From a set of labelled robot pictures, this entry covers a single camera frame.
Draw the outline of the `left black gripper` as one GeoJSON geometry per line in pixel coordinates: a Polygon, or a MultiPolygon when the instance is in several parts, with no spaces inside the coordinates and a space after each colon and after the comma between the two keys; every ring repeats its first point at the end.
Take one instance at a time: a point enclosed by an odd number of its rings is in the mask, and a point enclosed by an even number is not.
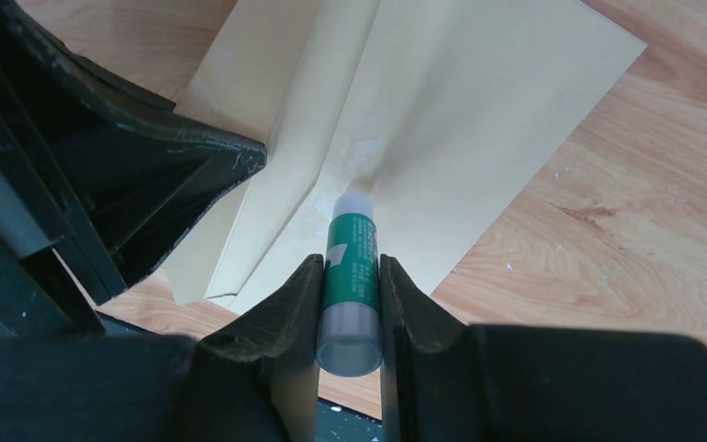
{"type": "Polygon", "coordinates": [[[109,301],[266,156],[0,1],[0,336],[104,334],[64,261],[96,303],[109,301]]]}

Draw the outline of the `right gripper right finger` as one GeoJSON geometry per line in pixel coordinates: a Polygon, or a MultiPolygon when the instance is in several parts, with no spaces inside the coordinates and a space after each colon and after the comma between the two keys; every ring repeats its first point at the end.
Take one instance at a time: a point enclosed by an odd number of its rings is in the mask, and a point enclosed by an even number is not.
{"type": "Polygon", "coordinates": [[[688,336],[462,323],[380,260],[387,441],[707,441],[688,336]]]}

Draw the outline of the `brown paper envelope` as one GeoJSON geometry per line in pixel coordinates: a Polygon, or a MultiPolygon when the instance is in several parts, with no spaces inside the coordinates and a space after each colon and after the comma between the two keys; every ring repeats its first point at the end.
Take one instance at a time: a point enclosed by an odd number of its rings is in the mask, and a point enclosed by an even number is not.
{"type": "Polygon", "coordinates": [[[240,1],[180,115],[263,142],[164,266],[242,313],[364,193],[378,248],[433,292],[645,49],[579,1],[240,1]]]}

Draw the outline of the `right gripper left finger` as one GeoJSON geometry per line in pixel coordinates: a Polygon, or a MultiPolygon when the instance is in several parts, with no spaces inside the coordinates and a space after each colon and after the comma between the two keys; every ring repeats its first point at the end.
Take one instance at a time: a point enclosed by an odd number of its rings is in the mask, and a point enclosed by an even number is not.
{"type": "Polygon", "coordinates": [[[324,263],[197,340],[0,340],[0,441],[310,441],[324,263]]]}

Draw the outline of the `green white glue stick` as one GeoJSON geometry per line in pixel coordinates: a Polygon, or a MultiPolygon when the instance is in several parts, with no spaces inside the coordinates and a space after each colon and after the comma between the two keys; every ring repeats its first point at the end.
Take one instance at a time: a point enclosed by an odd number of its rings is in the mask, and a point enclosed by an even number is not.
{"type": "Polygon", "coordinates": [[[360,378],[383,361],[379,261],[373,206],[347,192],[333,207],[325,255],[316,359],[341,378],[360,378]]]}

